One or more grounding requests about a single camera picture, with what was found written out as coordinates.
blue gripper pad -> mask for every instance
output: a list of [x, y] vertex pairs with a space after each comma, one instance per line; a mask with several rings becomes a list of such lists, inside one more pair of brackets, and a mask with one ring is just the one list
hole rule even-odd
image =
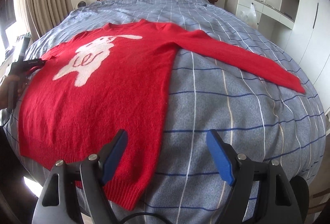
[[126, 131], [123, 131], [117, 143], [114, 145], [111, 153], [103, 164], [103, 176], [101, 178], [102, 183], [105, 185], [109, 180], [113, 178], [116, 172], [120, 159], [126, 149], [128, 142], [128, 135]]
[[222, 180], [226, 181], [230, 186], [235, 182], [234, 165], [226, 154], [229, 144], [222, 141], [221, 137], [215, 130], [210, 130], [206, 134], [206, 144], [212, 155], [213, 161], [219, 171]]

plastic bag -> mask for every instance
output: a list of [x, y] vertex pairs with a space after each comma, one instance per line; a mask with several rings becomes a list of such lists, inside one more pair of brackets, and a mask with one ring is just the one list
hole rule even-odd
[[257, 15], [255, 13], [255, 6], [253, 4], [251, 4], [250, 11], [240, 11], [240, 19], [247, 23], [250, 27], [254, 29], [258, 28]]

drawer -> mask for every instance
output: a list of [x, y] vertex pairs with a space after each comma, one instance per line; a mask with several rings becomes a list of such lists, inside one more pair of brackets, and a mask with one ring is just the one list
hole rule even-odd
[[[244, 12], [248, 13], [248, 12], [250, 12], [250, 8], [247, 8], [247, 7], [245, 7], [245, 6], [243, 6], [243, 5], [240, 5], [240, 4], [237, 5], [236, 17], [237, 17], [238, 19], [240, 19], [240, 11], [244, 11]], [[261, 13], [258, 12], [258, 11], [255, 11], [255, 15], [256, 15], [256, 17], [257, 17], [257, 23], [259, 23], [259, 21], [260, 21], [260, 17], [261, 17]]]
[[274, 9], [264, 5], [264, 9], [262, 11], [264, 15], [267, 15], [276, 21], [279, 21], [279, 18], [281, 17], [281, 14], [278, 11], [275, 11]]
[[255, 6], [255, 10], [262, 13], [262, 9], [264, 7], [263, 4], [261, 4], [257, 1], [254, 1], [254, 0], [238, 0], [238, 4], [248, 7], [248, 8], [251, 7], [252, 2], [253, 2], [253, 5]]
[[287, 26], [289, 29], [293, 29], [294, 22], [288, 19], [286, 16], [281, 15], [279, 22]]

black cable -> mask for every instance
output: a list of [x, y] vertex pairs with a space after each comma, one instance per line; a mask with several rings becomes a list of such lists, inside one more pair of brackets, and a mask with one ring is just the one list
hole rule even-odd
[[124, 217], [122, 220], [120, 220], [119, 224], [124, 224], [127, 220], [130, 220], [136, 216], [154, 216], [156, 218], [159, 218], [161, 221], [163, 221], [165, 224], [172, 224], [171, 222], [169, 222], [166, 218], [162, 217], [161, 215], [158, 214], [154, 214], [154, 213], [148, 213], [148, 212], [140, 212], [140, 213], [134, 213], [131, 214], [127, 217]]

white rabbit graphic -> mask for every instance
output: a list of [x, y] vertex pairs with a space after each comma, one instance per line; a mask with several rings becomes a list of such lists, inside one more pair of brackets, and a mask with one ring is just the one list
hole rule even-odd
[[110, 55], [110, 48], [114, 47], [112, 42], [118, 37], [134, 40], [142, 39], [141, 36], [136, 35], [99, 37], [94, 41], [79, 47], [75, 51], [77, 54], [66, 66], [59, 70], [59, 72], [53, 77], [53, 81], [70, 72], [77, 71], [78, 74], [75, 79], [75, 86], [83, 86], [91, 74], [100, 67], [102, 61]]

